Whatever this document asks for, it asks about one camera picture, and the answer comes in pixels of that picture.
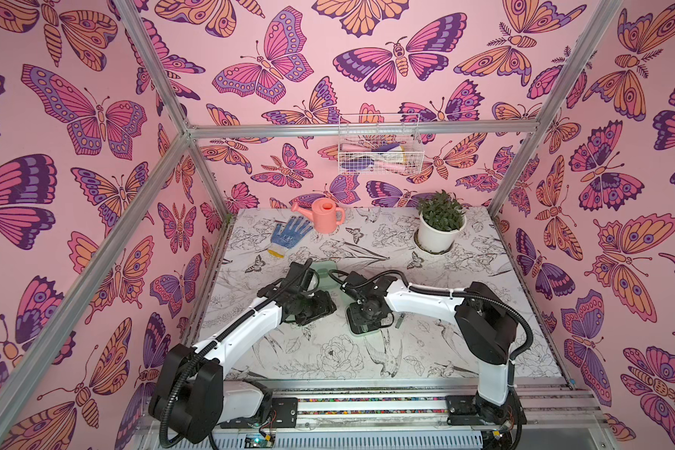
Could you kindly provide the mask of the green case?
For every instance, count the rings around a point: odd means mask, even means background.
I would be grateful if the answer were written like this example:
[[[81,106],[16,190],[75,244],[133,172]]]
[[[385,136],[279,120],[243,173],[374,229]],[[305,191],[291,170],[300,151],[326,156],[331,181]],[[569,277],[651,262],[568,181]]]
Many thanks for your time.
[[[390,309],[374,303],[352,303],[346,309],[346,317],[351,332],[356,336],[388,328],[395,322]]]
[[[318,290],[330,291],[339,288],[339,283],[330,277],[331,270],[337,270],[338,266],[333,261],[314,262],[311,266],[317,274],[319,285]]]

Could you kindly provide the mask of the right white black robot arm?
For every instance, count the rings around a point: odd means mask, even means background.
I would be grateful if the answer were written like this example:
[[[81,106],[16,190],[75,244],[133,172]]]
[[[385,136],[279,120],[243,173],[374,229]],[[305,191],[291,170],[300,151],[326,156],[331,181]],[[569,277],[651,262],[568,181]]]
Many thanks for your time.
[[[417,314],[455,324],[470,353],[478,360],[478,387],[470,406],[449,416],[475,416],[487,425],[526,423],[515,388],[515,362],[534,343],[530,324],[484,283],[448,289],[408,281],[398,270],[374,277],[357,272],[328,271],[352,302],[346,309],[354,335],[394,326],[399,315]]]

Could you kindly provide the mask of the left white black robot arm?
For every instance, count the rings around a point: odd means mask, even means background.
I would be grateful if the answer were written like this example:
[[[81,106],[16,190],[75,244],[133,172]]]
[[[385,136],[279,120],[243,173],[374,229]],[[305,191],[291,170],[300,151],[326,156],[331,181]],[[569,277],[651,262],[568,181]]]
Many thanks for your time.
[[[223,330],[192,346],[167,352],[148,414],[159,422],[159,446],[183,441],[216,447],[215,427],[236,420],[262,427],[274,415],[271,391],[261,384],[228,382],[234,364],[252,346],[289,318],[314,322],[335,311],[321,291],[312,259],[292,262],[285,277],[258,290],[245,312]]]

